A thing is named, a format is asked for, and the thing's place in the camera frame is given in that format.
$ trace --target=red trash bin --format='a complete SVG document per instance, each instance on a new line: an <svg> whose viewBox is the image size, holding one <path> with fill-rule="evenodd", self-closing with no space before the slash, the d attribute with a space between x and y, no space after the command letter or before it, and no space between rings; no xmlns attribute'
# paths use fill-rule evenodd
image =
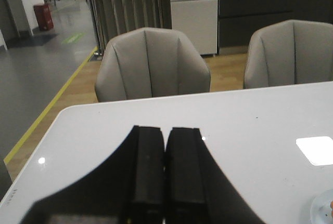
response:
<svg viewBox="0 0 333 224"><path fill-rule="evenodd" d="M33 6L38 26L41 31L47 31L53 28L50 9L48 4L40 3Z"/></svg>

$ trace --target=gray floor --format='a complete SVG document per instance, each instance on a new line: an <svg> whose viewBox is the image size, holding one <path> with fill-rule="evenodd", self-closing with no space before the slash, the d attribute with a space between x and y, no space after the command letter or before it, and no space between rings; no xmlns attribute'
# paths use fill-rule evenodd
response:
<svg viewBox="0 0 333 224"><path fill-rule="evenodd" d="M50 40L40 46L15 43L0 50L0 156L4 158L96 46L84 0L60 0L53 8L54 29L38 33ZM76 42L63 41L73 34Z"/></svg>

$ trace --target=floor mat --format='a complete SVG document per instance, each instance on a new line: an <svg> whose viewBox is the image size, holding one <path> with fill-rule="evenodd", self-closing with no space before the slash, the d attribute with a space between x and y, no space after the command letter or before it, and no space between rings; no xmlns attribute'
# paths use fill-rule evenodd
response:
<svg viewBox="0 0 333 224"><path fill-rule="evenodd" d="M43 46L51 39L53 39L56 34L43 34L36 35L28 38L16 39L9 41L7 44L8 48L20 48L20 47L34 47L34 46Z"/></svg>

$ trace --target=black object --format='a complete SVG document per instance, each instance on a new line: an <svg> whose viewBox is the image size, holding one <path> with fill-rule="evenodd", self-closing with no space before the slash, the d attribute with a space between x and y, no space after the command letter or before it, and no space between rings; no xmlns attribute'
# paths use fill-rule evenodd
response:
<svg viewBox="0 0 333 224"><path fill-rule="evenodd" d="M166 149L167 224L264 223L220 170L199 129L173 128Z"/></svg>
<svg viewBox="0 0 333 224"><path fill-rule="evenodd" d="M162 223L163 136L134 126L96 169L36 202L21 224Z"/></svg>

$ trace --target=white table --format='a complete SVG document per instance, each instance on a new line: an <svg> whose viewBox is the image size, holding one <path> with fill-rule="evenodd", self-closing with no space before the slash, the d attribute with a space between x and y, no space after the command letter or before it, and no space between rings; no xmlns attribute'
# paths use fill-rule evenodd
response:
<svg viewBox="0 0 333 224"><path fill-rule="evenodd" d="M269 224L310 223L313 199L333 188L333 166L313 166L296 139L333 137L333 82L90 104L63 110L0 203L18 223L34 200L75 182L133 125L198 127L223 172ZM45 164L39 164L39 158Z"/></svg>

